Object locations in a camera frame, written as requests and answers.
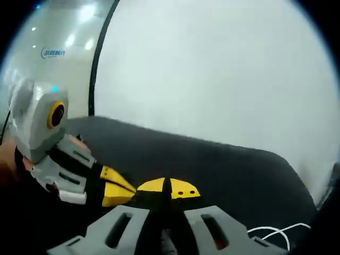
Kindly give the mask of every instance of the yellow ring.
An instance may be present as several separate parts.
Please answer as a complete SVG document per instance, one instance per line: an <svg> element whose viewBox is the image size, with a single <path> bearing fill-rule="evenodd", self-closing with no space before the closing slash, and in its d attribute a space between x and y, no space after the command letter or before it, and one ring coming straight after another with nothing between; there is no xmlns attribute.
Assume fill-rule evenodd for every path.
<svg viewBox="0 0 340 255"><path fill-rule="evenodd" d="M52 124L52 117L53 117L54 111L55 111L56 108L57 108L58 106L60 106L60 105L64 106L64 110L65 110L65 105L64 105L64 103L63 103L62 101L59 101L59 102L56 102L56 103L52 106L51 110L49 111L49 115L48 115L48 119L47 119L47 126L48 126L49 129L53 129L53 128L56 127L56 126L53 126L53 124Z"/></svg>

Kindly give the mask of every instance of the black table surface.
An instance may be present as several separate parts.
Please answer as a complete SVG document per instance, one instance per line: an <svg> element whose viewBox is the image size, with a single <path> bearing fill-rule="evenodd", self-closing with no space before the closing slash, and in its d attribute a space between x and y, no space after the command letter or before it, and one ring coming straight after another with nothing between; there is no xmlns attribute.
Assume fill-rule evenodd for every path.
<svg viewBox="0 0 340 255"><path fill-rule="evenodd" d="M247 229L309 223L317 212L294 169L272 152L158 132L96 116L69 120L67 131L81 134L99 162L126 174L134 186L160 177L190 182L206 201ZM296 227L286 232L291 247L306 231L305 227ZM255 231L250 235L263 237L271 232ZM286 248L281 235L268 241Z"/></svg>

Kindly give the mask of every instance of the logo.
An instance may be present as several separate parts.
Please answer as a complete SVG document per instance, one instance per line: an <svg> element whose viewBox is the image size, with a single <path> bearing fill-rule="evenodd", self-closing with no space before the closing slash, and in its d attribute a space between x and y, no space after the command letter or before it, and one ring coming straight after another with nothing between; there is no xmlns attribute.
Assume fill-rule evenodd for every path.
<svg viewBox="0 0 340 255"><path fill-rule="evenodd" d="M43 59L51 58L51 57L58 57L58 56L65 56L65 51L64 50L52 50L52 49L47 49L46 47L42 48L41 50L41 57Z"/></svg>

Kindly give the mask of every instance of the white cable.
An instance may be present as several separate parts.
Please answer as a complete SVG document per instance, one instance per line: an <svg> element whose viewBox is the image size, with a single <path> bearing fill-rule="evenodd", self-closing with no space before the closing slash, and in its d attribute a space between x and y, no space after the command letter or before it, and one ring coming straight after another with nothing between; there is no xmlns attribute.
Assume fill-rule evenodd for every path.
<svg viewBox="0 0 340 255"><path fill-rule="evenodd" d="M284 228L284 229L281 229L280 231L286 231L286 230L289 230L289 229L294 228L294 227L297 227L297 226L304 226L304 227L307 227L307 228L309 228L309 229L311 228L309 225L307 225L307 224L305 224L305 223L297 223L297 224L294 224L294 225L292 225L292 226L290 226L290 227L286 227L286 228ZM270 237L270 236L272 236L272 235L276 235L276 234L278 234L278 233L280 233L280 232L279 232L279 231L272 232L271 234L266 235L264 238L262 238L262 240L267 239L268 237Z"/></svg>
<svg viewBox="0 0 340 255"><path fill-rule="evenodd" d="M256 227L256 228L253 228L251 230L248 230L248 233L253 232L255 230L274 230L276 233L280 233L284 237L284 239L286 240L287 251L290 251L291 245L289 243L288 236L284 232L282 232L281 229L278 229L278 228L275 228L275 227Z"/></svg>

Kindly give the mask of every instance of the circular camera lens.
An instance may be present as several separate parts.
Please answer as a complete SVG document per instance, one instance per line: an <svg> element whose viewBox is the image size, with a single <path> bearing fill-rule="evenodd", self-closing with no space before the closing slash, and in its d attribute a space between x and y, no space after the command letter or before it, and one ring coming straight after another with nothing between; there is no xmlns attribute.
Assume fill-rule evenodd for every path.
<svg viewBox="0 0 340 255"><path fill-rule="evenodd" d="M58 126L60 124L60 121L62 121L62 118L64 116L64 106L59 105L53 112L52 115L52 126Z"/></svg>

